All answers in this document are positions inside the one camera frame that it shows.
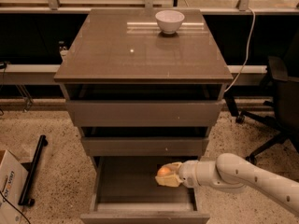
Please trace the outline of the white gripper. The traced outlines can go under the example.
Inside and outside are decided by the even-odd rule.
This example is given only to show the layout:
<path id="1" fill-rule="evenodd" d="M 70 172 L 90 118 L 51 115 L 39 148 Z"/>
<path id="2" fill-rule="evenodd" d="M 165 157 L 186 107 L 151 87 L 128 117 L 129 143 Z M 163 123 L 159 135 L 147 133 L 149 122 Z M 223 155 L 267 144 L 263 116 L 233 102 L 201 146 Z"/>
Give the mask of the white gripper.
<path id="1" fill-rule="evenodd" d="M 165 164 L 163 168 L 169 172 L 177 172 L 177 174 L 155 176 L 156 182 L 160 186 L 177 188 L 183 184 L 187 188 L 196 188 L 199 186 L 196 175 L 197 161 L 172 162 Z"/>

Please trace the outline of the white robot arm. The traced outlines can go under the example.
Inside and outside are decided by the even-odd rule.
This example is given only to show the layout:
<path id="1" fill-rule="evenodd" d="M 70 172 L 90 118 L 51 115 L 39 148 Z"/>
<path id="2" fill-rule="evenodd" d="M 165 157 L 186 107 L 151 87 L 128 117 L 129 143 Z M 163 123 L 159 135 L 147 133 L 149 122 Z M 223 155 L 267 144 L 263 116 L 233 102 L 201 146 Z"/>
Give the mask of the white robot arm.
<path id="1" fill-rule="evenodd" d="M 163 165 L 155 176 L 160 186 L 186 188 L 209 186 L 238 193 L 249 186 L 299 216 L 299 183 L 261 169 L 243 158 L 223 153 L 214 161 L 172 162 Z"/>

